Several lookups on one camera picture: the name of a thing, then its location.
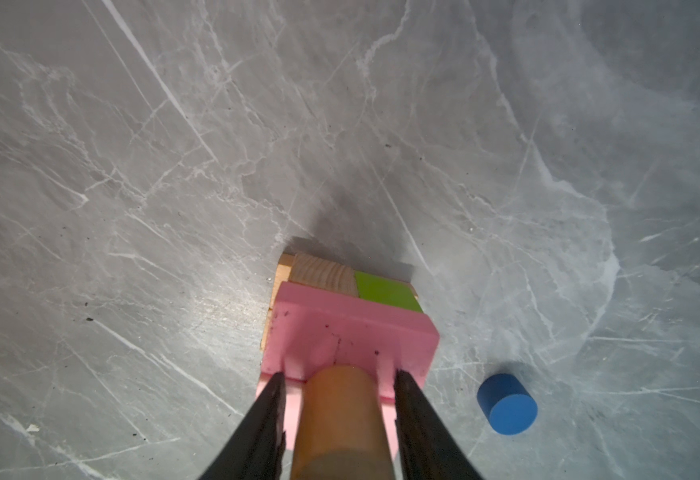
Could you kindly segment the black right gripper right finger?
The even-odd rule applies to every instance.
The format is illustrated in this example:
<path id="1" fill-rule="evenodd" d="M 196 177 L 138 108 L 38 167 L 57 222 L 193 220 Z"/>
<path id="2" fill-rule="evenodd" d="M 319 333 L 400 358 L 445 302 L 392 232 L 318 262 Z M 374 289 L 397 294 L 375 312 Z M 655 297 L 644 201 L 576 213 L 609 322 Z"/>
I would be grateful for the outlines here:
<path id="1" fill-rule="evenodd" d="M 483 479 L 409 372 L 396 372 L 394 392 L 404 479 Z"/>

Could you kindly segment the green wood block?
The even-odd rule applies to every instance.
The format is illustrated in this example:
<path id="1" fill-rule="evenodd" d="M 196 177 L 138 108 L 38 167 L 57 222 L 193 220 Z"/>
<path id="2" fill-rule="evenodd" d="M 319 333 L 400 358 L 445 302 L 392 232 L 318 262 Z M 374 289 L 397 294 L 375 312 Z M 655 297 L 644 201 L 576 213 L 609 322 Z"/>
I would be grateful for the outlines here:
<path id="1" fill-rule="evenodd" d="M 358 296 L 367 301 L 422 313 L 418 295 L 406 282 L 355 271 Z"/>

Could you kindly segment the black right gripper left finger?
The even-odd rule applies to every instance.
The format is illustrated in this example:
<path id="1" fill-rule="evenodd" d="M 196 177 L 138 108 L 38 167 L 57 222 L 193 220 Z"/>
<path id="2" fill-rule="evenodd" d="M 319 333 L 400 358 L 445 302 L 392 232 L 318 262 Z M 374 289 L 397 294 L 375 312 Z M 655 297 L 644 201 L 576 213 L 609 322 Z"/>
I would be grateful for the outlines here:
<path id="1" fill-rule="evenodd" d="M 274 374 L 200 479 L 279 479 L 286 448 L 286 384 Z"/>

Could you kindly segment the pink block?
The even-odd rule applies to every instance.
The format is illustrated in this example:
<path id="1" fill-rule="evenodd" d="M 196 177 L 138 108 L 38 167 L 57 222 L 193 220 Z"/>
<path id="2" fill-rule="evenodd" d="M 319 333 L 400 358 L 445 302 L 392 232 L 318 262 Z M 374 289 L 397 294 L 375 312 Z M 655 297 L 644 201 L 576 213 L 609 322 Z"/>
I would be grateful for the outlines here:
<path id="1" fill-rule="evenodd" d="M 286 450 L 293 451 L 303 406 L 302 383 L 290 379 L 285 380 L 285 408 L 283 429 L 286 435 Z M 392 459 L 399 452 L 399 440 L 396 430 L 397 413 L 392 399 L 380 398 L 380 409 L 387 435 L 387 443 Z"/>
<path id="2" fill-rule="evenodd" d="M 424 385 L 439 340 L 423 313 L 284 282 L 273 306 L 261 372 L 306 382 L 326 368 L 353 366 L 376 381 L 381 398 L 392 399 L 398 370 Z"/>

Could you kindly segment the blue round block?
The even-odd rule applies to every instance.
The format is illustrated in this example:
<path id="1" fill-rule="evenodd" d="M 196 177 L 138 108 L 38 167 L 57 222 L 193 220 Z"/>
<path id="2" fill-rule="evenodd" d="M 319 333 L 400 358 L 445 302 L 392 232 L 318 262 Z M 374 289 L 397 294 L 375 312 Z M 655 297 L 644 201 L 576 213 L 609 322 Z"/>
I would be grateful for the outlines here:
<path id="1" fill-rule="evenodd" d="M 528 430 L 538 416 L 538 404 L 522 383 L 508 373 L 487 378 L 477 391 L 478 404 L 491 428 L 506 436 Z"/>

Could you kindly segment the long natural wood block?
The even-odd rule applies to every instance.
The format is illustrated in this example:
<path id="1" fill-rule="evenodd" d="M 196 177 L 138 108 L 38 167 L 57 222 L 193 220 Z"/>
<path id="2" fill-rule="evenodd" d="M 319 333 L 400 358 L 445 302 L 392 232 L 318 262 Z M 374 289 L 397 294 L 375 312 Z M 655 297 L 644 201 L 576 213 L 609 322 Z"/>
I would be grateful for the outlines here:
<path id="1" fill-rule="evenodd" d="M 359 296 L 354 269 L 303 252 L 294 256 L 288 280 L 350 297 Z"/>

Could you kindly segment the small natural wood cylinder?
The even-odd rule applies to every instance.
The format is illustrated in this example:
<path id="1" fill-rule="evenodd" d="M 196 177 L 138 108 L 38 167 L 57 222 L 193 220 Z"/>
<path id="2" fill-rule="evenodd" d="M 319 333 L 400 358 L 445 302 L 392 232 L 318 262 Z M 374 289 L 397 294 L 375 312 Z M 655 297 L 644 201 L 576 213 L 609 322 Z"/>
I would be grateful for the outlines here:
<path id="1" fill-rule="evenodd" d="M 291 477 L 395 477 L 377 384 L 365 371 L 332 366 L 307 381 Z"/>

